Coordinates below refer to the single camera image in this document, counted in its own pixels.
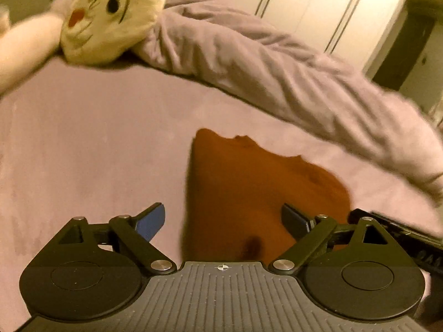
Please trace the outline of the pink bed sheet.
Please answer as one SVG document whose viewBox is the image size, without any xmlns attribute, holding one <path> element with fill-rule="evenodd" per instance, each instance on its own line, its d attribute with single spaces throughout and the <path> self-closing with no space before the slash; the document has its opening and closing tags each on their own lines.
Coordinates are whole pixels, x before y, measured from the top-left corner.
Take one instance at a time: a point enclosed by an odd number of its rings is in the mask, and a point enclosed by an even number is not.
<svg viewBox="0 0 443 332">
<path fill-rule="evenodd" d="M 248 136 L 340 179 L 357 208 L 442 235 L 431 198 L 342 147 L 198 82 L 143 64 L 78 68 L 54 57 L 1 98 L 1 329 L 29 319 L 22 271 L 72 218 L 106 223 L 162 202 L 153 244 L 182 261 L 189 153 L 195 133 Z"/>
</svg>

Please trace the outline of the rust orange knit sweater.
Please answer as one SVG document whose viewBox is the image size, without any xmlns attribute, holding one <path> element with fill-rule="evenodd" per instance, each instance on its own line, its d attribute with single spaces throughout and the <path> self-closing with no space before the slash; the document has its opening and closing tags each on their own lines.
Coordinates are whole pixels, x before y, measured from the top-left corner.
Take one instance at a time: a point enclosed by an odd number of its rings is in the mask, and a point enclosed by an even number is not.
<svg viewBox="0 0 443 332">
<path fill-rule="evenodd" d="M 346 223 L 351 197 L 340 180 L 301 156 L 269 152 L 248 136 L 200 129 L 192 142 L 182 257 L 270 264 L 295 244 L 285 203 L 309 217 Z"/>
</svg>

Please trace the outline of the cream plush cat toy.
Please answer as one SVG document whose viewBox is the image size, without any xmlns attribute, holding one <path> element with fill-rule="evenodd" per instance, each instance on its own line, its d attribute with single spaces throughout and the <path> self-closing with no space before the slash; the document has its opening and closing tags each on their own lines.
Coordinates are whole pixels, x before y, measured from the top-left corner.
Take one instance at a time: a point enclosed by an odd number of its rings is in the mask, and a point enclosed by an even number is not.
<svg viewBox="0 0 443 332">
<path fill-rule="evenodd" d="M 166 0 L 55 0 L 44 13 L 11 23 L 1 5 L 1 92 L 21 83 L 53 53 L 68 63 L 109 64 L 141 42 Z"/>
</svg>

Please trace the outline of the grey fleece blanket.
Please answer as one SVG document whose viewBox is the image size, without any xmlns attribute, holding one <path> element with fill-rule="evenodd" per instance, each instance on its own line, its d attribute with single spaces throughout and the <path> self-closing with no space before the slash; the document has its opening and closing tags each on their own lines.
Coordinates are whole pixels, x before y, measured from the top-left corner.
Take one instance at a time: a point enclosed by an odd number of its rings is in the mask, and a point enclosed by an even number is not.
<svg viewBox="0 0 443 332">
<path fill-rule="evenodd" d="M 133 49 L 389 169 L 442 203 L 442 139 L 410 100 L 219 0 L 166 0 Z"/>
</svg>

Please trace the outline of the dark door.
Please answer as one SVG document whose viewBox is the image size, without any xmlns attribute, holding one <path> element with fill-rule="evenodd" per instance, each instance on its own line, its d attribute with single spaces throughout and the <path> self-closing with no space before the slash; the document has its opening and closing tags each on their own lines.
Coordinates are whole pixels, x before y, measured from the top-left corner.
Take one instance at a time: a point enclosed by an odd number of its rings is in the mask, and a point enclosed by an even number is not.
<svg viewBox="0 0 443 332">
<path fill-rule="evenodd" d="M 426 46 L 435 24 L 432 17 L 408 15 L 372 81 L 386 89 L 399 91 Z"/>
</svg>

